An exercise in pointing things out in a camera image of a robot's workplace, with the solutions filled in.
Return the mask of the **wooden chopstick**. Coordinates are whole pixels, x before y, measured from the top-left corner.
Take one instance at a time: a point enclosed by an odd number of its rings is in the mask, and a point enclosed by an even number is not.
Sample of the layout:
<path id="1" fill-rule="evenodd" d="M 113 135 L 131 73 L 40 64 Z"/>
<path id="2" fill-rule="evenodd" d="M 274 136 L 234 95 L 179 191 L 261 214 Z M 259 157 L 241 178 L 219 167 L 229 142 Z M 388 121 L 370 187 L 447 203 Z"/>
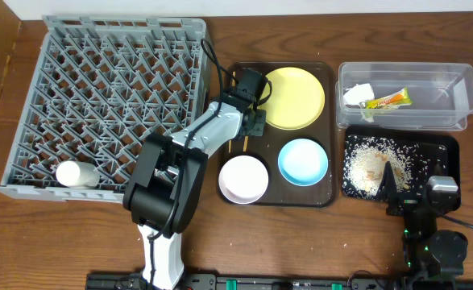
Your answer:
<path id="1" fill-rule="evenodd" d="M 251 70 L 248 69 L 248 70 L 244 71 L 243 83 L 244 83 L 244 86 L 243 86 L 244 91 L 247 94 L 246 97 L 247 97 L 248 101 L 250 102 L 250 104 L 247 106 L 247 108 L 254 109 L 254 100 L 255 100 L 254 85 L 255 85 L 255 82 L 254 82 L 254 77 L 252 75 Z M 249 142 L 249 136 L 243 136 L 243 152 L 247 151 L 248 142 Z"/>
<path id="2" fill-rule="evenodd" d="M 236 72 L 233 71 L 233 72 L 232 72 L 232 77 L 231 77 L 231 86 L 232 86 L 232 87 L 235 87 L 235 86 L 236 86 L 236 81 L 233 79 L 235 76 L 236 76 Z M 232 152 L 232 141 L 233 141 L 233 140 L 231 139 L 231 140 L 229 140 L 229 142 L 228 142 L 228 153 L 229 153 L 229 154 Z"/>

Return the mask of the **pink white bowl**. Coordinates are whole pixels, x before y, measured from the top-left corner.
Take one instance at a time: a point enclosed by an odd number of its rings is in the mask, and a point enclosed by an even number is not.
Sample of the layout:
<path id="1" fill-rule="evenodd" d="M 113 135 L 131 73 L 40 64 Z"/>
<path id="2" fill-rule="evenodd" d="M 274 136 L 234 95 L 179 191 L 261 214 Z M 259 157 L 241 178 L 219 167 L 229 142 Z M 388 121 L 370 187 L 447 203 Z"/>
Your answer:
<path id="1" fill-rule="evenodd" d="M 258 201 L 267 191 L 269 175 L 265 165 L 250 155 L 238 155 L 223 164 L 218 186 L 229 201 L 248 205 Z"/>

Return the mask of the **light blue bowl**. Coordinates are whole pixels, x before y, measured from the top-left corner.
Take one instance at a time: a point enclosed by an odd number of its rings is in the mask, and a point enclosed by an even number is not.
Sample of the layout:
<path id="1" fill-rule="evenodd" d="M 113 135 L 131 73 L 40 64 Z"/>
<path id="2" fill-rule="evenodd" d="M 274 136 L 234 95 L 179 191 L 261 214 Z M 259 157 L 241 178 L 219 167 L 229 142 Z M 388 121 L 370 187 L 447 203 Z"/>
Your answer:
<path id="1" fill-rule="evenodd" d="M 324 148 L 312 139 L 294 139 L 281 148 L 277 164 L 289 183 L 307 187 L 324 178 L 329 158 Z"/>

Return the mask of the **green orange snack wrapper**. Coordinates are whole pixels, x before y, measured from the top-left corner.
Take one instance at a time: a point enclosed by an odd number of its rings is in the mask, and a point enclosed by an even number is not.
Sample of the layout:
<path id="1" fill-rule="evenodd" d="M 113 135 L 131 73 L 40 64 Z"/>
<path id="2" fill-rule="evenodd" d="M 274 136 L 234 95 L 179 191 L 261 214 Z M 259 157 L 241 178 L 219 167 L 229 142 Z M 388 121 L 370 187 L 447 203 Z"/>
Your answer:
<path id="1" fill-rule="evenodd" d="M 366 110 L 394 110 L 399 106 L 411 106 L 412 104 L 413 101 L 409 96 L 408 88 L 405 87 L 386 97 L 362 101 L 359 106 L 361 109 Z"/>

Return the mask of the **white napkin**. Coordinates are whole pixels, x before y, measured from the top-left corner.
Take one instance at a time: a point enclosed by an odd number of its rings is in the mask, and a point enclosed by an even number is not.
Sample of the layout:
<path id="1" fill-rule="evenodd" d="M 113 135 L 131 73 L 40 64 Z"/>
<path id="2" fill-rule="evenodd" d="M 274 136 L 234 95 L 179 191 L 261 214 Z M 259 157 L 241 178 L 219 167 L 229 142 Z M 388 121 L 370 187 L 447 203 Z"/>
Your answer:
<path id="1" fill-rule="evenodd" d="M 359 106 L 362 102 L 375 99 L 373 88 L 370 84 L 355 85 L 343 94 L 345 106 Z"/>

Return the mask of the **white cup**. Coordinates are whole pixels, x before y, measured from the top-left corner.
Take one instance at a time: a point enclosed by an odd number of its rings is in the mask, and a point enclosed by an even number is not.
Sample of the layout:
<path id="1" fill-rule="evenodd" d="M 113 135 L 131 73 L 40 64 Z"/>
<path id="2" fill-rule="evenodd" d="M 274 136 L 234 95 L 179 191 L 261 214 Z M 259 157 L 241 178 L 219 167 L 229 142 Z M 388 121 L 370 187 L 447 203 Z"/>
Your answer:
<path id="1" fill-rule="evenodd" d="M 100 174 L 92 164 L 79 161 L 64 161 L 57 167 L 57 181 L 72 189 L 92 189 L 100 182 Z"/>

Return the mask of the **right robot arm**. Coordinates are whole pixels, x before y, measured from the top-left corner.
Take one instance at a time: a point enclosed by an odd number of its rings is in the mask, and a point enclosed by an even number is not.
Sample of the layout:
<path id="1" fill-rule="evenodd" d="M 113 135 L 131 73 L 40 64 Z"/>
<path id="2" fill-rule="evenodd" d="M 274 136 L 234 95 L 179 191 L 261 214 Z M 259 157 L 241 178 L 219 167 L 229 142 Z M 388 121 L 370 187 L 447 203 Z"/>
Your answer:
<path id="1" fill-rule="evenodd" d="M 458 185 L 451 176 L 431 176 L 420 193 L 396 187 L 390 163 L 384 165 L 378 200 L 388 203 L 386 214 L 404 220 L 404 260 L 409 271 L 389 282 L 388 289 L 456 289 L 457 276 L 464 273 L 468 240 L 464 234 L 438 229 L 458 200 Z"/>

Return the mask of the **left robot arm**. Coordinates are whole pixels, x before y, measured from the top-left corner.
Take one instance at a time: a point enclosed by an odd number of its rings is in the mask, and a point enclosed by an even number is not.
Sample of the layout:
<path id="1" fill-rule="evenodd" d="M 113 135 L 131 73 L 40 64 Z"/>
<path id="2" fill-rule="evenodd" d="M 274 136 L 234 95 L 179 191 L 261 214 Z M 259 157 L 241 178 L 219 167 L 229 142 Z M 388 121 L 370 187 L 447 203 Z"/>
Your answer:
<path id="1" fill-rule="evenodd" d="M 177 286 L 184 272 L 181 235 L 196 211 L 208 159 L 231 139 L 262 135 L 264 103 L 223 93 L 186 128 L 145 139 L 122 199 L 143 237 L 145 267 L 120 288 Z"/>

